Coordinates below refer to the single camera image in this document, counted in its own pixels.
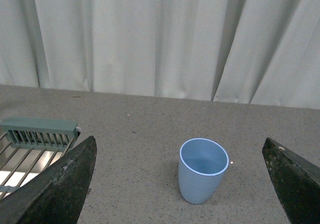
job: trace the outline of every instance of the plastic cup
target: plastic cup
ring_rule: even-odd
[[[220,184],[229,157],[218,143],[204,138],[187,140],[180,148],[179,187],[183,198],[201,204],[211,197]]]

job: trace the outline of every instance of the cup rim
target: cup rim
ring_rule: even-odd
[[[196,170],[192,169],[190,166],[188,166],[188,165],[185,163],[184,159],[182,158],[182,149],[183,149],[183,147],[185,146],[185,144],[187,144],[187,143],[189,143],[189,142],[191,142],[191,141],[193,141],[193,140],[205,140],[205,141],[209,141],[209,142],[217,145],[218,147],[220,147],[220,148],[222,149],[222,151],[224,152],[225,156],[226,156],[226,165],[225,165],[225,167],[224,167],[221,171],[219,171],[219,172],[207,174],[207,173],[202,173],[202,172],[196,171]],[[179,153],[180,153],[180,160],[183,162],[183,164],[184,164],[190,171],[192,171],[192,172],[194,172],[194,173],[197,173],[197,174],[199,174],[199,175],[202,175],[202,176],[217,176],[217,175],[223,173],[223,172],[228,168],[228,166],[229,166],[229,156],[228,156],[226,150],[225,150],[220,144],[218,144],[218,143],[216,143],[215,141],[210,140],[210,139],[200,138],[200,137],[193,138],[193,139],[189,139],[189,140],[187,140],[185,143],[182,144],[182,146],[180,147],[180,152],[179,152]]]

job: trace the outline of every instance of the wire rack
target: wire rack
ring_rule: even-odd
[[[13,148],[12,142],[5,138],[6,135],[8,133],[0,129],[0,201],[65,155],[76,141],[71,138],[64,149],[56,150],[48,150],[45,146]]]

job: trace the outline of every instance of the curtain fold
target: curtain fold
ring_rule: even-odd
[[[0,0],[0,84],[320,109],[320,0]]]

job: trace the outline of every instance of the gray countertop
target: gray countertop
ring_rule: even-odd
[[[0,120],[33,116],[78,122],[93,135],[95,170],[79,224],[289,223],[270,180],[267,137],[320,166],[320,110],[0,85]],[[186,202],[180,146],[202,137],[230,161],[217,191]]]

